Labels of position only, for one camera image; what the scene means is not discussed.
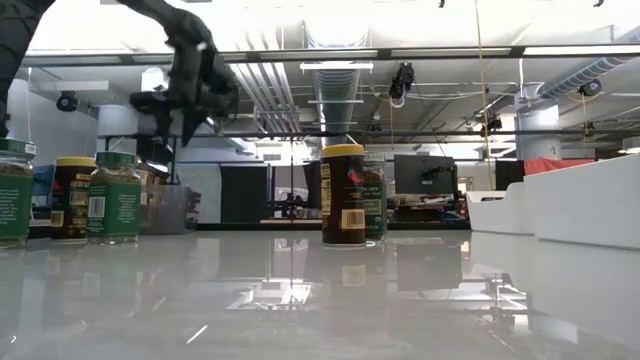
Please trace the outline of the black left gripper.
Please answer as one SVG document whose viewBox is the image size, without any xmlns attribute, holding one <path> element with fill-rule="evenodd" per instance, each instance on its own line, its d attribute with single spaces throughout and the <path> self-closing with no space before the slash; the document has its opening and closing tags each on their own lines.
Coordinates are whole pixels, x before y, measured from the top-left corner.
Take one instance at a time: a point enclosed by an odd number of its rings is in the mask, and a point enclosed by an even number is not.
<svg viewBox="0 0 640 360">
<path fill-rule="evenodd" d="M 237 106 L 235 75 L 219 55 L 206 26 L 167 29 L 167 44 L 174 50 L 166 91 L 130 95 L 130 104 L 155 121 L 154 135 L 169 142 L 171 108 L 183 115 L 181 143 L 186 147 L 201 124 L 210 117 L 227 117 Z"/>
</svg>

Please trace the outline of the brown spice packet white label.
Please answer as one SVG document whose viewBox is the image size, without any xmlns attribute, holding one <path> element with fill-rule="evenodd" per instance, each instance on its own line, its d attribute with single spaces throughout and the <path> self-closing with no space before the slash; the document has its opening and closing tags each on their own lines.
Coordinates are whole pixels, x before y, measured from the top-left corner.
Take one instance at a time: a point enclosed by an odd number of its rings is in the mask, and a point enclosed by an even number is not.
<svg viewBox="0 0 640 360">
<path fill-rule="evenodd" d="M 143 169 L 136 170 L 137 175 L 141 179 L 141 204 L 148 204 L 148 190 L 153 190 L 156 185 L 165 185 L 167 183 L 168 174 L 159 171 L 149 171 Z"/>
</svg>

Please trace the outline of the green lid spice jar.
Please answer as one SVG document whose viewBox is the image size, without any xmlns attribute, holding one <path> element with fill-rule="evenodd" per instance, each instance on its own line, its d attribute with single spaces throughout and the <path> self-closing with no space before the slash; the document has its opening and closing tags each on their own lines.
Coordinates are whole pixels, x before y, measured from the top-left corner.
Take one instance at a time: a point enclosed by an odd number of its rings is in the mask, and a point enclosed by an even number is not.
<svg viewBox="0 0 640 360">
<path fill-rule="evenodd" d="M 367 152 L 362 165 L 365 236 L 368 240 L 383 241 L 387 233 L 385 157 L 382 153 Z"/>
<path fill-rule="evenodd" d="M 26 245 L 35 156 L 33 143 L 0 138 L 0 250 Z"/>
<path fill-rule="evenodd" d="M 94 244 L 135 243 L 139 237 L 141 178 L 134 154 L 103 151 L 90 175 L 87 237 Z"/>
</svg>

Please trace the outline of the yellow lid spice jar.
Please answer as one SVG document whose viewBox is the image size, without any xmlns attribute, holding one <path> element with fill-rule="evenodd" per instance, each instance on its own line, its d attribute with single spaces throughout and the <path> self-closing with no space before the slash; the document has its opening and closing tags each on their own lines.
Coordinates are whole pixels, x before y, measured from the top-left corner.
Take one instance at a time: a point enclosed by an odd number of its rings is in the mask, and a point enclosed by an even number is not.
<svg viewBox="0 0 640 360">
<path fill-rule="evenodd" d="M 321 152 L 322 242 L 326 246 L 364 247 L 364 147 L 339 144 Z"/>
<path fill-rule="evenodd" d="M 86 243 L 91 174 L 90 157 L 68 156 L 56 160 L 52 184 L 51 239 L 58 243 Z"/>
</svg>

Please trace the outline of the white round column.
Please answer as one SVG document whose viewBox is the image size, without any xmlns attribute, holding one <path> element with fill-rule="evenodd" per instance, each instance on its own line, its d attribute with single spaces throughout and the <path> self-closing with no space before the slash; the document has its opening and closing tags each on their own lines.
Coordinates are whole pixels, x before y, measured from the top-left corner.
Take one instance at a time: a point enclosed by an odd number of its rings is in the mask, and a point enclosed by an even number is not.
<svg viewBox="0 0 640 360">
<path fill-rule="evenodd" d="M 546 109 L 519 111 L 515 118 L 515 129 L 520 131 L 559 130 L 559 108 L 557 105 Z M 559 135 L 516 135 L 516 155 L 519 160 L 544 157 L 561 158 L 561 138 Z"/>
<path fill-rule="evenodd" d="M 103 105 L 99 108 L 96 151 L 136 154 L 138 113 L 124 105 Z"/>
</svg>

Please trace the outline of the white partition panel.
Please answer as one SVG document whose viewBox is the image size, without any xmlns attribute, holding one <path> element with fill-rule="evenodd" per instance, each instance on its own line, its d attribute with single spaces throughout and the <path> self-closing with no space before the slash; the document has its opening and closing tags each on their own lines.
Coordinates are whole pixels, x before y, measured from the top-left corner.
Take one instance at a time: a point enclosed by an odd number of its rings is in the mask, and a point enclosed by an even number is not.
<svg viewBox="0 0 640 360">
<path fill-rule="evenodd" d="M 222 177 L 217 164 L 177 164 L 177 173 L 184 186 L 201 194 L 199 223 L 221 222 Z"/>
</svg>

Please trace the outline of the dark grey cover cloth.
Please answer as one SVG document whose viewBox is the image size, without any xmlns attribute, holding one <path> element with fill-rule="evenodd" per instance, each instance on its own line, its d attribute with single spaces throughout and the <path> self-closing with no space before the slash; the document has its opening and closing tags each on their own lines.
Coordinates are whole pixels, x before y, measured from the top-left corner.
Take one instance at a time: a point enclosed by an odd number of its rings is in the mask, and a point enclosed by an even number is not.
<svg viewBox="0 0 640 360">
<path fill-rule="evenodd" d="M 321 162 L 313 161 L 303 166 L 307 185 L 307 208 L 321 209 Z"/>
</svg>

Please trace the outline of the white ceiling light fixture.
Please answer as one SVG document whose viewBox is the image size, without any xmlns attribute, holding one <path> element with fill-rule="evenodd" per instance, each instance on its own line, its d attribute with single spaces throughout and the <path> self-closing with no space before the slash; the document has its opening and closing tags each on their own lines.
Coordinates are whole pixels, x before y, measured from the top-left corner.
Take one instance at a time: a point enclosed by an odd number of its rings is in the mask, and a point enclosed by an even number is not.
<svg viewBox="0 0 640 360">
<path fill-rule="evenodd" d="M 322 63 L 301 63 L 299 68 L 303 71 L 350 71 L 350 70 L 372 70 L 372 63 L 344 63 L 344 62 L 322 62 Z"/>
</svg>

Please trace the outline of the grey overhead crossbar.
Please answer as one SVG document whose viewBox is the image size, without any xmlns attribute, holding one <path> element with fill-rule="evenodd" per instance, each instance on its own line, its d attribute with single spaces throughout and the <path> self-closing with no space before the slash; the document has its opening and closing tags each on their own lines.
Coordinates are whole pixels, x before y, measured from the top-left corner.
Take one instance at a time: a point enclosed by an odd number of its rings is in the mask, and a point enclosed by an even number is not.
<svg viewBox="0 0 640 360">
<path fill-rule="evenodd" d="M 557 45 L 511 47 L 422 47 L 362 49 L 294 49 L 223 52 L 228 63 L 303 62 L 303 61 L 408 61 L 519 58 L 586 58 L 598 56 L 638 57 L 640 44 Z M 135 66 L 168 65 L 170 53 L 28 55 L 24 67 Z"/>
</svg>

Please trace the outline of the black computer monitor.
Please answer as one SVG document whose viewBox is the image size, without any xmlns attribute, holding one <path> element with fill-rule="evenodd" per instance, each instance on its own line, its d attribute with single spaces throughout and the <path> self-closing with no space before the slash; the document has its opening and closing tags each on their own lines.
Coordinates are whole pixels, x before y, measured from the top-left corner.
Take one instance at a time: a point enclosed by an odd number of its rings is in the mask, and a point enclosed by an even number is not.
<svg viewBox="0 0 640 360">
<path fill-rule="evenodd" d="M 395 155 L 394 180 L 397 194 L 454 195 L 457 166 L 451 157 Z"/>
</svg>

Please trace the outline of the cluttered background desk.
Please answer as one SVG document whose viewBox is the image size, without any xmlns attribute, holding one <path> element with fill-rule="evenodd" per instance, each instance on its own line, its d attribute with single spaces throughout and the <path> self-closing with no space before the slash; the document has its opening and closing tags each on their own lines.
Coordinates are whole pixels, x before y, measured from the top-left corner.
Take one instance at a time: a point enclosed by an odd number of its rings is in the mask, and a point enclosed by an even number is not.
<svg viewBox="0 0 640 360">
<path fill-rule="evenodd" d="M 466 205 L 452 196 L 395 195 L 387 199 L 392 222 L 462 224 L 469 221 Z"/>
</svg>

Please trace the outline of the white plastic bin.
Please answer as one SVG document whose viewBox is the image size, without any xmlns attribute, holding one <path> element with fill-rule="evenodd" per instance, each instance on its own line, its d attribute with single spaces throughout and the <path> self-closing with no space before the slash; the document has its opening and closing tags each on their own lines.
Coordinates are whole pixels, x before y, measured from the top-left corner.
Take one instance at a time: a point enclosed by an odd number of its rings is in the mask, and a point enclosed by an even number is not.
<svg viewBox="0 0 640 360">
<path fill-rule="evenodd" d="M 473 231 L 533 235 L 524 182 L 512 183 L 506 191 L 466 193 L 470 226 Z"/>
<path fill-rule="evenodd" d="M 541 240 L 640 250 L 640 154 L 524 179 Z"/>
</svg>

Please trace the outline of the black cabinet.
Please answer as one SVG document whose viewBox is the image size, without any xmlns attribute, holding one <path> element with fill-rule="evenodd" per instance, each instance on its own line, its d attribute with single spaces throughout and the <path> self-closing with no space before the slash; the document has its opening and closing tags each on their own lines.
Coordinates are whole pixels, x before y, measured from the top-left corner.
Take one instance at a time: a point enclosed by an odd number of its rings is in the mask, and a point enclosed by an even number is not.
<svg viewBox="0 0 640 360">
<path fill-rule="evenodd" d="M 510 184 L 522 182 L 524 176 L 524 162 L 521 160 L 500 160 L 495 163 L 495 186 L 498 191 L 506 191 Z"/>
</svg>

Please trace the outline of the black aluminium table frame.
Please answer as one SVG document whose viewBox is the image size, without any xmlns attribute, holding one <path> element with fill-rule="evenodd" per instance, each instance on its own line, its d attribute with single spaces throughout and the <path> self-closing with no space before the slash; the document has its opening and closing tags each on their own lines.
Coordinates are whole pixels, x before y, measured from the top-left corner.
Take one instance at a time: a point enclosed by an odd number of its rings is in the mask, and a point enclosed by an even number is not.
<svg viewBox="0 0 640 360">
<path fill-rule="evenodd" d="M 205 223 L 196 226 L 197 231 L 319 231 L 320 223 L 291 223 L 276 221 L 275 223 Z M 457 231 L 470 230 L 468 223 L 390 223 L 389 231 Z"/>
</svg>

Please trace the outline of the black background scaffold frame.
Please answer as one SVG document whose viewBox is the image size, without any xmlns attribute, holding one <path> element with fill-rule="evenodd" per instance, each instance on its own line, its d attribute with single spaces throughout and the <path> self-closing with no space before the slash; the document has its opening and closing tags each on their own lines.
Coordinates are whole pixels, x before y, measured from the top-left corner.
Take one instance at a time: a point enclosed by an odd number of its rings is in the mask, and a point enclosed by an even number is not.
<svg viewBox="0 0 640 360">
<path fill-rule="evenodd" d="M 534 131 L 520 131 L 509 130 L 506 132 L 508 136 L 516 135 L 559 135 L 562 136 L 588 136 L 588 135 L 603 135 L 605 137 L 614 135 L 640 135 L 640 128 L 638 129 L 612 129 L 612 130 L 534 130 Z M 276 133 L 230 133 L 230 134 L 214 134 L 214 133 L 202 133 L 195 134 L 191 139 L 192 145 L 203 145 L 205 147 L 211 147 L 216 143 L 223 143 L 227 147 L 232 147 L 238 153 L 249 152 L 249 142 L 252 140 L 269 140 L 272 142 L 285 142 L 289 146 L 292 146 L 295 142 L 305 142 L 307 140 L 318 140 L 320 142 L 324 140 L 340 140 L 349 144 L 360 144 L 366 146 L 369 140 L 375 139 L 387 139 L 392 141 L 398 137 L 403 139 L 405 144 L 411 140 L 417 138 L 429 138 L 432 143 L 443 145 L 447 142 L 447 139 L 452 136 L 465 136 L 469 143 L 481 142 L 487 138 L 481 136 L 480 131 L 348 131 L 346 133 L 330 133 L 330 132 L 276 132 Z M 162 143 L 162 140 L 153 134 L 135 133 L 131 135 L 137 141 L 148 142 L 152 145 L 158 143 L 168 148 L 166 158 L 169 162 L 176 160 L 177 148 L 182 145 L 181 137 L 178 135 L 169 136 L 169 142 L 167 145 Z M 267 203 L 273 201 L 272 196 L 275 194 L 275 186 L 271 183 L 267 183 L 267 201 L 265 204 L 266 217 L 274 214 L 267 208 Z"/>
</svg>

